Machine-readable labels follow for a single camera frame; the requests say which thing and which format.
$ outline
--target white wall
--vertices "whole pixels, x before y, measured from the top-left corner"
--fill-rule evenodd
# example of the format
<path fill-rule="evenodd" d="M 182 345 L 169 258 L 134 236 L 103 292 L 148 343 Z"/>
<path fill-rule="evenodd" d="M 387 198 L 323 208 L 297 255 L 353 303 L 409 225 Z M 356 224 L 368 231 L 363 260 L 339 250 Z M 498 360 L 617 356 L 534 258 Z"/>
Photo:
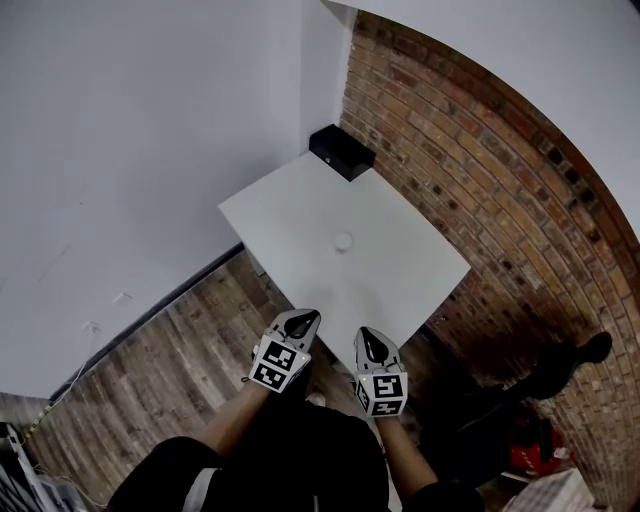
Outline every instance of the white wall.
<path fill-rule="evenodd" d="M 217 205 L 333 120 L 346 13 L 320 0 L 0 3 L 0 391 L 49 396 L 239 241 Z M 314 85 L 302 62 L 323 46 Z"/>
<path fill-rule="evenodd" d="M 640 231 L 640 15 L 629 0 L 338 0 L 438 39 L 518 90 Z"/>

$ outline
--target power outlet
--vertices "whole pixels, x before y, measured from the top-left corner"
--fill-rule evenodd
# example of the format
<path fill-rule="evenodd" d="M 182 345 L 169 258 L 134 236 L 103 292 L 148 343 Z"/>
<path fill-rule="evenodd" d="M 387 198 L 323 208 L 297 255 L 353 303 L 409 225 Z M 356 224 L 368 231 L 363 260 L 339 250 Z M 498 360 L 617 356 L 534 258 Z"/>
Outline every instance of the power outlet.
<path fill-rule="evenodd" d="M 87 322 L 82 326 L 82 332 L 84 332 L 93 342 L 99 339 L 102 335 L 102 327 L 100 327 L 100 324 L 96 322 Z"/>
<path fill-rule="evenodd" d="M 131 295 L 121 293 L 115 299 L 113 299 L 113 303 L 116 306 L 120 306 L 121 308 L 126 308 L 132 300 L 133 297 Z"/>

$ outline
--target person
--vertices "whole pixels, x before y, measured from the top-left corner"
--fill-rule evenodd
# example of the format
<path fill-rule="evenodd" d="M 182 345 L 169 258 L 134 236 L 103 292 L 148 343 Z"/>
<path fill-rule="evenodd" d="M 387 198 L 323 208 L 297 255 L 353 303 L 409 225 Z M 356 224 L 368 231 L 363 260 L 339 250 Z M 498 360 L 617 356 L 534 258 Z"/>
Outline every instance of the person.
<path fill-rule="evenodd" d="M 156 446 L 107 510 L 387 511 L 376 436 L 361 419 L 306 401 L 310 373 L 282 394 L 246 382 L 193 438 Z M 405 512 L 484 510 L 475 491 L 438 482 L 397 417 L 375 423 Z"/>

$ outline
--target black shirt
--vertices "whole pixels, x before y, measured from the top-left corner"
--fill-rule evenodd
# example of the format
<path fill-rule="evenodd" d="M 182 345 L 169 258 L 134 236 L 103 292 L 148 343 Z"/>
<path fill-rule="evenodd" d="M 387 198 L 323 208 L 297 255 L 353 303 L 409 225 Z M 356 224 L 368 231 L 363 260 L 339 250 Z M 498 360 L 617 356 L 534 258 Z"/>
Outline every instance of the black shirt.
<path fill-rule="evenodd" d="M 295 410 L 265 407 L 229 460 L 206 445 L 176 437 L 160 443 L 109 503 L 114 512 L 180 512 L 204 468 L 211 477 L 206 512 L 277 510 L 386 511 L 386 464 L 368 425 L 305 402 Z M 484 510 L 479 495 L 454 484 L 425 487 L 404 511 Z"/>

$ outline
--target red object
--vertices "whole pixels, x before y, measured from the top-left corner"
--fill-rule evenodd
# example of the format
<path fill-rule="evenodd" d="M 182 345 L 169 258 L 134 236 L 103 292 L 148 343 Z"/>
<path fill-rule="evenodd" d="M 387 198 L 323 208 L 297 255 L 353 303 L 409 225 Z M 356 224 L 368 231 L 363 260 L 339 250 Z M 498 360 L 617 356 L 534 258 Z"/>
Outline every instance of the red object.
<path fill-rule="evenodd" d="M 551 456 L 547 456 L 544 462 L 542 461 L 543 442 L 551 444 L 545 450 Z M 513 468 L 539 476 L 554 473 L 564 460 L 557 458 L 554 454 L 558 448 L 563 447 L 560 434 L 550 426 L 548 421 L 540 420 L 529 407 L 523 408 L 511 432 L 511 466 Z"/>

